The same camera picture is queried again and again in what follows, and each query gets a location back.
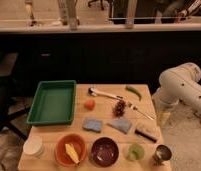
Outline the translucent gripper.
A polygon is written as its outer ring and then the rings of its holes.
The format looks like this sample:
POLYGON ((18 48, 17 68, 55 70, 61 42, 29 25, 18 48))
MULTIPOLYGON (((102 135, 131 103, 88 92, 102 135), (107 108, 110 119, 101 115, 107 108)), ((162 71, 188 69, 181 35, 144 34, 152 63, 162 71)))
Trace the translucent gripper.
POLYGON ((157 117, 157 125, 162 127, 170 117, 171 104, 157 97, 153 98, 153 103, 157 117))

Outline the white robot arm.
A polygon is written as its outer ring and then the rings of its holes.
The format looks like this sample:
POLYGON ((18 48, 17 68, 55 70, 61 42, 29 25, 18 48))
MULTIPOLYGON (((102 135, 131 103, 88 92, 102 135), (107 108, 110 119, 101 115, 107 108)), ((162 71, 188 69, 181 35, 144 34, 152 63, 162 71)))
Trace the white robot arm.
POLYGON ((200 67, 191 62, 169 68, 160 74, 160 87, 152 95, 158 126, 162 127, 166 123, 180 100, 201 113, 200 79, 200 67))

